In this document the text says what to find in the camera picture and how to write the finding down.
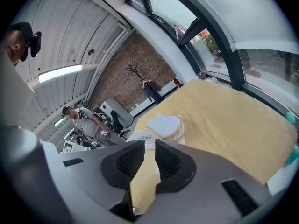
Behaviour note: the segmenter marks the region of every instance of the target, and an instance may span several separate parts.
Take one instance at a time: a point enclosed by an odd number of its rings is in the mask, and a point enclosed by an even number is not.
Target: wooden table
[[[289,157],[297,131],[283,116],[245,93],[193,79],[142,116],[136,130],[156,116],[180,114],[186,125],[187,146],[223,156],[265,184]],[[155,151],[131,182],[135,207],[146,210],[160,182]]]

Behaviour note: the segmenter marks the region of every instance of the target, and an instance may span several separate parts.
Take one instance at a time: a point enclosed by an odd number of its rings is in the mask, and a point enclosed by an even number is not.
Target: red fire extinguisher
[[[183,86],[183,84],[181,84],[181,83],[178,81],[178,79],[174,79],[174,84],[176,84],[176,86],[177,86],[178,88],[181,88],[181,87]]]

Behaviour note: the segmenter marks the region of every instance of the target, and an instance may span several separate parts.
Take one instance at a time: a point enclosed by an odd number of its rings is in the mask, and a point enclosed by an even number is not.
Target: man
[[[31,25],[28,22],[19,22],[8,27],[4,35],[3,46],[12,64],[16,66],[25,61],[31,47],[31,56],[36,57],[41,49],[41,32],[33,35]]]
[[[110,131],[104,127],[98,117],[96,117],[90,110],[86,108],[79,108],[74,110],[69,106],[62,109],[62,115],[67,119],[72,119],[74,125],[81,130],[83,135],[90,141],[97,140],[104,146],[115,145],[116,141],[112,142],[108,137]]]
[[[73,139],[77,142],[77,144],[84,146],[84,147],[93,147],[90,143],[83,140],[81,135],[77,134],[75,131],[71,133]]]

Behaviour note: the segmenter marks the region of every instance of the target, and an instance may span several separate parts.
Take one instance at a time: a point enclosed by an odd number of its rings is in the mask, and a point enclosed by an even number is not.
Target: ceiling light
[[[75,128],[73,128],[71,131],[69,131],[69,133],[64,137],[64,140],[71,134],[71,132],[74,131]]]
[[[64,121],[65,120],[65,117],[64,118],[61,118],[59,121],[57,121],[55,124],[54,124],[54,126],[56,127],[57,125],[59,125],[62,121]]]
[[[57,70],[52,70],[47,73],[41,74],[38,76],[39,83],[45,82],[47,80],[63,76],[65,74],[69,74],[72,72],[80,71],[82,69],[82,65],[72,65],[64,68],[60,68]]]

